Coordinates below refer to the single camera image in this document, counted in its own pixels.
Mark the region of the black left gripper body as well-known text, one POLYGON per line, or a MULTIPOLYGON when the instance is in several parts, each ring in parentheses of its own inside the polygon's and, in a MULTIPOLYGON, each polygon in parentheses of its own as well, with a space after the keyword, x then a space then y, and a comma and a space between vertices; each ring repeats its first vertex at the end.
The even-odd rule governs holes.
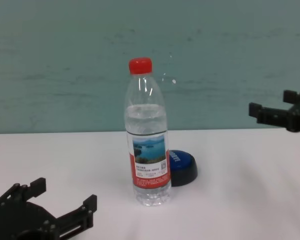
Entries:
POLYGON ((57 219, 31 202, 0 203, 0 240, 59 240, 57 219))

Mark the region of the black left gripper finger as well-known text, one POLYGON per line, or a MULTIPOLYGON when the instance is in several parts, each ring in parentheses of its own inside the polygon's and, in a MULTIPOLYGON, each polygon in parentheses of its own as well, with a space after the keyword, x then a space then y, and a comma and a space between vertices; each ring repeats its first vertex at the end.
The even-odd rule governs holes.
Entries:
POLYGON ((10 203, 26 203, 31 198, 36 198, 46 192, 46 179, 40 177, 29 185, 15 183, 0 196, 0 207, 10 203))
POLYGON ((94 226, 97 196, 92 194, 79 208, 56 219, 61 237, 74 237, 94 226))

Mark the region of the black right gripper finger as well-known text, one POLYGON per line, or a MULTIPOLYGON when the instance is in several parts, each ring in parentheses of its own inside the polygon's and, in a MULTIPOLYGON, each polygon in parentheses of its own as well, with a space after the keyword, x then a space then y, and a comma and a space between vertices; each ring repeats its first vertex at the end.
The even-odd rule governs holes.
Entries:
POLYGON ((284 90, 283 102, 293 104, 293 105, 300 103, 300 92, 296 92, 292 90, 284 90))
POLYGON ((258 124, 286 128, 288 125, 287 110, 263 107, 254 102, 249 103, 249 116, 256 118, 258 124))

